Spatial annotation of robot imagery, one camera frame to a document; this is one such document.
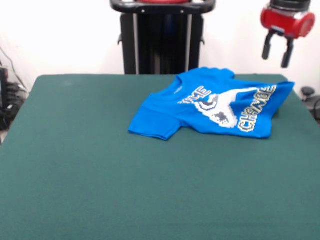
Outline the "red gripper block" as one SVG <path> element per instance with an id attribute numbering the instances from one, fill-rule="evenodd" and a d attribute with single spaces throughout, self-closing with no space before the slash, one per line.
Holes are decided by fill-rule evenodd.
<path id="1" fill-rule="evenodd" d="M 316 16 L 310 11 L 291 12 L 265 7 L 261 12 L 260 21 L 262 26 L 268 30 L 262 59 L 269 58 L 271 40 L 274 35 L 286 37 L 287 49 L 282 58 L 281 68 L 288 68 L 294 50 L 294 39 L 305 38 L 311 32 Z"/>

